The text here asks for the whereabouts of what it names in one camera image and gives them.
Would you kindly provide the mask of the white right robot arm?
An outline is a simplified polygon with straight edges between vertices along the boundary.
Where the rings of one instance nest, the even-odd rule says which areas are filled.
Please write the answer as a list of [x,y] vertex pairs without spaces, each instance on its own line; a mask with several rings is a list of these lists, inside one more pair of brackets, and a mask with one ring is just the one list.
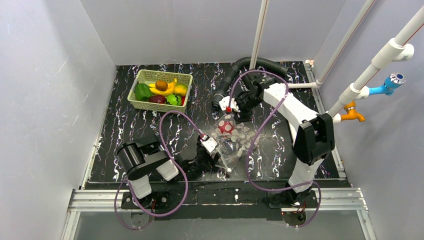
[[273,110],[256,131],[252,143],[256,142],[258,135],[276,112],[283,115],[290,125],[297,127],[293,144],[296,155],[293,173],[286,187],[274,189],[273,192],[289,192],[299,196],[308,192],[314,184],[318,167],[335,148],[333,118],[327,113],[318,114],[306,107],[289,92],[286,80],[277,74],[274,77],[279,82],[263,91],[263,100],[273,106]]

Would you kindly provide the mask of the clear zip top bag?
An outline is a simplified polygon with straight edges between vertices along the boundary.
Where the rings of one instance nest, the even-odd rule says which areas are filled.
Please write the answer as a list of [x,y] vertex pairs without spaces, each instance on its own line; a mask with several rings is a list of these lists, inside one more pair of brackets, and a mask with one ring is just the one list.
[[[232,121],[235,126],[235,130],[232,132],[232,135],[222,135],[218,131],[217,128],[220,121]],[[256,139],[254,139],[256,135],[255,129],[248,127],[243,123],[236,123],[232,114],[222,116],[206,132],[218,143],[217,152],[220,153],[218,167],[224,169],[228,173],[233,171],[241,157],[247,155],[249,148],[252,148],[253,150],[257,148],[259,140],[262,137],[260,134]]]

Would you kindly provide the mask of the dark green bell pepper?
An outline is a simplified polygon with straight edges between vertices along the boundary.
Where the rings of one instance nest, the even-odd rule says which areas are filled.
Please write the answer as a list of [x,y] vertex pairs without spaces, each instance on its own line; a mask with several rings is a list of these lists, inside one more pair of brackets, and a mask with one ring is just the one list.
[[141,102],[148,102],[150,97],[153,96],[150,87],[145,83],[138,83],[135,86],[135,99]]

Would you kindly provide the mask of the brown fake kiwi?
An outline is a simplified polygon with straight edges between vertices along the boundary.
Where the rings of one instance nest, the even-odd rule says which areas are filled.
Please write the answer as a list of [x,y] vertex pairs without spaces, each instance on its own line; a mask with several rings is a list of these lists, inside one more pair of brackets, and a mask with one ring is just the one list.
[[168,89],[168,83],[163,80],[158,80],[155,82],[155,88],[159,91],[166,91]]

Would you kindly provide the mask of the yellow fake banana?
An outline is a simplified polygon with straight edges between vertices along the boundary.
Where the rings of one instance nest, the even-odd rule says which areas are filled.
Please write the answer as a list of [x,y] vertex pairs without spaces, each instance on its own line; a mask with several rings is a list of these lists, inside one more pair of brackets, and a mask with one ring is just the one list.
[[172,82],[166,82],[164,80],[158,80],[155,83],[148,85],[150,91],[153,95],[168,96],[174,93],[174,87],[177,84],[177,79],[175,78]]

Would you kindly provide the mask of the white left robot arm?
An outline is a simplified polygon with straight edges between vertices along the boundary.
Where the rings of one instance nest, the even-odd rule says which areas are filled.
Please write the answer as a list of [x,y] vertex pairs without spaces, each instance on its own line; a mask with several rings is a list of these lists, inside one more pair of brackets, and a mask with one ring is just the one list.
[[[155,140],[137,139],[123,143],[116,151],[116,156],[122,164],[129,183],[138,199],[152,193],[149,174],[156,170],[164,180],[181,181],[181,172],[168,156],[163,144]],[[212,140],[196,144],[196,156],[183,159],[179,154],[174,160],[183,169],[188,180],[194,180],[205,172],[210,172],[216,166],[221,155],[218,145]]]

